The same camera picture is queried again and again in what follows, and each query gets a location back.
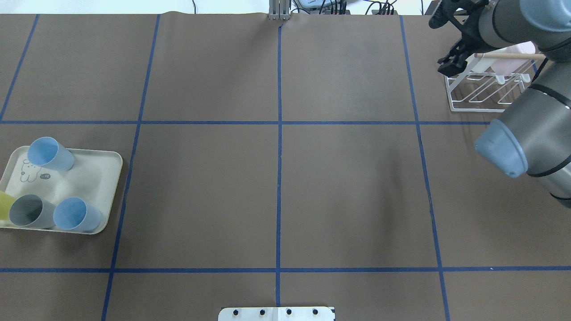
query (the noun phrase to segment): cartoon drawing on tray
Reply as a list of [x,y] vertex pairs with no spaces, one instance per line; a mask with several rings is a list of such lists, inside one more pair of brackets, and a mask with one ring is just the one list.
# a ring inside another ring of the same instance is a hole
[[29,160],[24,159],[24,163],[22,164],[22,176],[20,177],[20,182],[25,183],[25,182],[33,182],[38,178],[38,174],[39,171],[41,171],[42,168],[40,166],[36,166],[32,163],[30,163]]

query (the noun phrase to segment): light blue cup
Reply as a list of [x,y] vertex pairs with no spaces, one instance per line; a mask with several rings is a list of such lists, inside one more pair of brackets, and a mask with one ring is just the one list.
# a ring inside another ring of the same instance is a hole
[[66,198],[56,206],[55,225],[62,230],[91,232],[99,226],[101,213],[79,197]]
[[30,163],[54,171],[67,171],[73,167],[74,157],[52,137],[36,139],[28,149]]

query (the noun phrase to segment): plastic cup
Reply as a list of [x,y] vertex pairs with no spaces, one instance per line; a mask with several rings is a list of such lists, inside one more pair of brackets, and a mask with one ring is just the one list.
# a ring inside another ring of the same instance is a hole
[[41,197],[28,194],[10,207],[10,221],[19,227],[48,228],[54,223],[55,206]]
[[28,150],[30,163],[54,171],[67,171],[74,163],[74,157],[52,137],[36,139]]
[[99,226],[101,213],[79,197],[66,198],[54,211],[55,225],[62,230],[91,232]]
[[0,220],[8,220],[8,214],[10,213],[10,207],[16,198],[10,196],[2,191],[0,191]]

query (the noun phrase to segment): blue tape line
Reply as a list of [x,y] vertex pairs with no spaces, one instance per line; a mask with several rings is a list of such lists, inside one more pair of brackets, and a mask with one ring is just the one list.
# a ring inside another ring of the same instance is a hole
[[275,273],[273,267],[253,268],[116,268],[115,273]]
[[419,121],[420,125],[489,125],[490,122],[440,122],[440,121]]
[[418,112],[418,109],[416,106],[415,88],[414,88],[414,85],[412,82],[411,62],[410,62],[410,58],[408,55],[407,36],[406,36],[405,29],[404,29],[404,19],[403,19],[402,15],[400,16],[400,28],[401,28],[401,33],[403,35],[403,47],[404,47],[404,56],[405,56],[405,60],[407,63],[408,83],[409,83],[409,86],[411,88],[412,108],[413,108],[414,113],[415,113],[416,135],[418,136],[418,140],[419,140],[420,159],[421,159],[422,164],[423,164],[424,185],[425,185],[426,190],[427,190],[428,203],[430,206],[430,216],[431,216],[431,221],[432,221],[432,235],[434,238],[434,248],[436,251],[436,262],[438,264],[438,268],[440,269],[440,271],[439,271],[440,289],[442,291],[442,301],[444,304],[444,314],[446,317],[446,321],[450,321],[450,312],[448,309],[448,296],[446,293],[446,284],[444,282],[444,273],[442,272],[442,258],[440,255],[440,245],[438,242],[438,232],[436,230],[436,219],[434,216],[434,207],[432,204],[432,193],[431,193],[431,189],[430,189],[430,181],[428,180],[428,170],[427,170],[427,164],[426,164],[426,157],[424,155],[424,145],[423,145],[422,133],[420,131],[419,112]]
[[109,307],[109,299],[111,297],[111,288],[113,285],[113,274],[115,269],[115,264],[117,261],[117,252],[119,250],[119,241],[121,240],[121,232],[123,227],[123,220],[125,216],[125,208],[127,207],[127,194],[129,192],[129,187],[131,186],[131,177],[133,172],[133,161],[135,159],[135,154],[137,150],[137,144],[139,142],[139,133],[141,128],[141,122],[143,119],[143,112],[144,112],[144,103],[147,95],[147,88],[148,88],[148,80],[151,76],[151,67],[152,67],[152,58],[155,52],[155,45],[156,45],[156,36],[159,32],[159,22],[160,22],[160,14],[156,15],[156,22],[155,22],[155,32],[152,36],[152,44],[151,44],[151,52],[148,59],[147,65],[147,74],[145,76],[144,87],[143,87],[143,94],[141,97],[141,105],[139,108],[139,120],[137,123],[137,128],[135,130],[135,138],[133,139],[133,148],[131,150],[131,159],[129,160],[129,171],[127,173],[127,182],[125,184],[125,191],[123,193],[123,204],[121,206],[121,214],[119,216],[119,225],[117,227],[117,235],[115,237],[115,246],[113,248],[113,257],[111,259],[111,270],[109,271],[109,280],[107,281],[107,290],[105,292],[105,301],[103,302],[103,312],[101,313],[101,320],[104,321],[107,318],[107,309]]
[[[109,273],[110,268],[6,267],[0,273]],[[273,267],[245,268],[115,268],[116,273],[275,273]],[[407,273],[407,272],[571,271],[571,266],[462,266],[462,267],[282,267],[281,273]]]
[[416,122],[392,121],[284,121],[284,125],[415,125]]
[[443,267],[444,272],[494,272],[494,271],[571,271],[571,266],[478,266]]
[[282,273],[438,272],[437,267],[284,267]]
[[0,268],[0,273],[109,273],[109,268]]
[[277,125],[276,121],[142,121],[143,125]]
[[137,121],[0,121],[13,125],[136,125]]
[[8,88],[8,92],[6,93],[6,99],[4,99],[4,105],[2,106],[2,111],[0,111],[0,121],[2,120],[2,118],[4,118],[4,113],[6,112],[6,108],[8,107],[8,101],[10,101],[10,96],[12,95],[12,90],[14,90],[16,79],[18,79],[20,68],[22,67],[22,63],[24,62],[26,53],[28,52],[28,47],[30,47],[32,36],[34,35],[36,25],[38,24],[38,19],[39,19],[39,14],[37,14],[34,19],[34,24],[32,25],[32,29],[30,30],[30,34],[28,35],[28,39],[26,40],[26,45],[24,46],[24,50],[22,51],[22,55],[20,56],[20,60],[18,61],[18,66],[16,67],[16,71],[14,72],[14,76],[12,77],[12,82],[10,83],[10,87]]
[[[142,125],[279,125],[279,121],[141,121]],[[282,121],[282,125],[489,125],[490,122],[450,121]],[[139,121],[0,121],[16,125],[137,125]]]
[[282,26],[278,27],[278,188],[276,208],[276,307],[281,304],[282,267]]

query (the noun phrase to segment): white metal plate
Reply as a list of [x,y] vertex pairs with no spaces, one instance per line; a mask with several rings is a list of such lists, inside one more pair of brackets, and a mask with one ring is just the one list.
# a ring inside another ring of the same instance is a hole
[[333,307],[224,308],[218,321],[335,321]]
[[0,191],[16,198],[37,194],[54,205],[77,196],[95,206],[102,215],[101,223],[92,232],[64,231],[52,228],[25,228],[13,225],[9,220],[0,220],[1,228],[97,234],[107,225],[109,213],[123,167],[123,159],[114,151],[69,149],[75,161],[69,171],[58,172],[34,166],[27,160],[30,146],[17,148],[8,160],[0,180]]

